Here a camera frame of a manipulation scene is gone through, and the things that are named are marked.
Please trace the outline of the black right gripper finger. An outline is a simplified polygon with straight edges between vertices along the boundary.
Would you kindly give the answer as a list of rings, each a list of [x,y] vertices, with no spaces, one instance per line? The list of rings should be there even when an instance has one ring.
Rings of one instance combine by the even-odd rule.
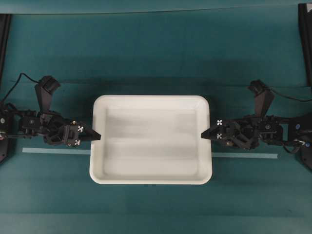
[[[202,139],[217,139],[217,134],[219,133],[219,126],[214,125],[211,126],[209,129],[205,130],[201,133]]]

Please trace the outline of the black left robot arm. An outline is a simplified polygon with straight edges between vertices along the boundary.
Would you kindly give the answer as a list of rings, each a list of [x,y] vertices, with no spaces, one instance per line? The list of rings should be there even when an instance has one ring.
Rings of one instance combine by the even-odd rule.
[[[8,158],[11,139],[43,137],[46,144],[77,147],[84,141],[100,140],[101,135],[85,123],[62,117],[54,111],[18,110],[13,104],[0,106],[0,161]]]

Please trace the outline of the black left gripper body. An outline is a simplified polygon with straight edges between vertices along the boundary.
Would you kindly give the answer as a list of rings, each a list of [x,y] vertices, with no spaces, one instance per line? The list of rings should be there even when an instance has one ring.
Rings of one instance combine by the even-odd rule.
[[[75,120],[65,119],[57,113],[37,113],[21,111],[19,113],[19,133],[22,138],[41,136],[49,145],[79,146],[79,136],[84,133],[84,126]]]

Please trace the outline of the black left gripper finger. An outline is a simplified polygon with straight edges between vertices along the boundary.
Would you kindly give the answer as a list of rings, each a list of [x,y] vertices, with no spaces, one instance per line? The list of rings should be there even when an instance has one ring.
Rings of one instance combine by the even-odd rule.
[[[100,139],[101,135],[98,132],[94,131],[92,128],[83,127],[83,131],[81,134],[82,141],[95,141]]]

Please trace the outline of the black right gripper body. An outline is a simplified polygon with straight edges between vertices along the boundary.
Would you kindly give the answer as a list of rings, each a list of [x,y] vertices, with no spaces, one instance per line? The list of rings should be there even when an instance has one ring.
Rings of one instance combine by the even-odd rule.
[[[283,145],[281,119],[275,116],[247,116],[218,120],[215,140],[225,147],[255,149],[260,141],[268,145]]]

